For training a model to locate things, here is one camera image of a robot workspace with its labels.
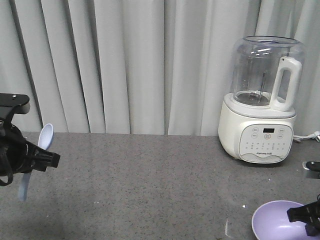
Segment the blender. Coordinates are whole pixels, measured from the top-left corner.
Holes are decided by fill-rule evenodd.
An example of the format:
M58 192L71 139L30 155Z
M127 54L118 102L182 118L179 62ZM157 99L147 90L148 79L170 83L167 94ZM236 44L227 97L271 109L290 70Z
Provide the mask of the blender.
M223 98L218 136L232 157L272 164L289 154L305 46L291 38L247 36L233 48L231 89Z

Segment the white plastic handle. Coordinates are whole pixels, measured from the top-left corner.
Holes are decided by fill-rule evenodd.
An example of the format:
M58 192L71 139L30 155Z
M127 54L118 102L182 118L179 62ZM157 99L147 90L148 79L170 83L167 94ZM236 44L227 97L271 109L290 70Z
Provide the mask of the white plastic handle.
M278 94L281 85L281 81L284 75L284 71L290 71L290 80L288 91L286 94L286 98L284 102L278 101ZM270 98L270 108L279 111L287 111L289 110L294 102L295 97L298 91L299 82L300 82L300 74L302 70L302 64L298 60L294 59L290 56L283 56L280 58L279 66L276 72L274 86Z

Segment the digital display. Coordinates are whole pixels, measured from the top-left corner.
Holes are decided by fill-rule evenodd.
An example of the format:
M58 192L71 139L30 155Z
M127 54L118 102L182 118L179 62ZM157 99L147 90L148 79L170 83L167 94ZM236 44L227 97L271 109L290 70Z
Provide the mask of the digital display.
M264 129L263 129L263 132L264 132L264 133L274 133L274 132L275 132L275 129L274 129L274 128L264 128Z

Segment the robotic arm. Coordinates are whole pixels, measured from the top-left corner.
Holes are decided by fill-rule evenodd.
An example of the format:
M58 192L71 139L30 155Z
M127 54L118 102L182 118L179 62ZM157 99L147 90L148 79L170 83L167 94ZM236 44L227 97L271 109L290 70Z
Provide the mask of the robotic arm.
M14 114L29 112L29 100L23 94L0 93L0 176L7 177L7 181L0 179L0 186L11 184L16 173L58 167L60 155L27 141L11 123Z
M320 178L320 162L308 161L302 163L305 178ZM300 207L292 207L287 211L289 222L300 221L305 223L305 231L308 236L320 234L320 194L317 201Z

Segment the control panel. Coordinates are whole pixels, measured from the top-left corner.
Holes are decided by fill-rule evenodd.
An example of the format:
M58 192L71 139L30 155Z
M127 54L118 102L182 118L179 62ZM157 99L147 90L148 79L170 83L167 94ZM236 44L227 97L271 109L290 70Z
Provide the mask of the control panel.
M240 137L239 155L248 162L276 163L284 159L291 148L293 130L282 124L247 126Z

